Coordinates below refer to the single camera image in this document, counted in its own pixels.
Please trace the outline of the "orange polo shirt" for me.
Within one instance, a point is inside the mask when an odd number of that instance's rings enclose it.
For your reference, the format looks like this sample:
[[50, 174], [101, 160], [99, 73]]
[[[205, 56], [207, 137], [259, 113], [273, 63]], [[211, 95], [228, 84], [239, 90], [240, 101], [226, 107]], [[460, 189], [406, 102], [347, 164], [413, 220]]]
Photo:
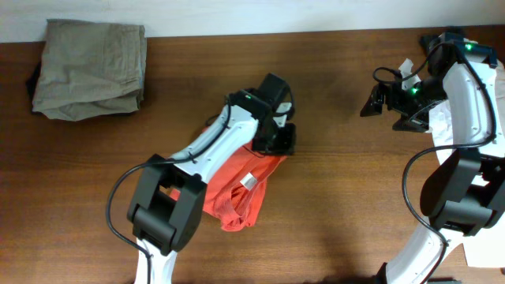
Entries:
[[220, 221], [221, 229], [238, 232], [256, 224], [267, 191], [267, 180], [285, 155], [261, 155], [247, 143], [209, 181], [204, 212]]

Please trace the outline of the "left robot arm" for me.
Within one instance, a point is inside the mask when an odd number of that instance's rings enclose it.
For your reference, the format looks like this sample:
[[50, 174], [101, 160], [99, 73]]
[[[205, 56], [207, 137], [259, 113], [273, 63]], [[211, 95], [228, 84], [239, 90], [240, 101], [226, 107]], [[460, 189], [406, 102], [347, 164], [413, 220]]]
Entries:
[[135, 281], [169, 283], [174, 263], [200, 224], [210, 180], [240, 148], [261, 158], [291, 155], [296, 127], [287, 82], [269, 73], [258, 88], [228, 95], [214, 122], [169, 158], [153, 155], [127, 211], [139, 249]]

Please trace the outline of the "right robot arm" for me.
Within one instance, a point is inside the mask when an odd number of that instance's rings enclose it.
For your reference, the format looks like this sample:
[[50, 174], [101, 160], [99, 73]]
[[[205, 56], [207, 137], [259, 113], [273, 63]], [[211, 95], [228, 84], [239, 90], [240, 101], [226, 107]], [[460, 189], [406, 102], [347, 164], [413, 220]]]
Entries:
[[465, 239], [496, 226], [504, 214], [504, 133], [495, 89], [496, 50], [453, 30], [420, 39], [428, 71], [420, 79], [410, 62], [378, 80], [361, 115], [393, 110], [394, 130], [426, 133], [431, 112], [450, 107], [448, 157], [428, 177], [420, 206], [412, 210], [418, 227], [404, 249], [384, 263], [378, 283], [430, 283], [436, 268]]

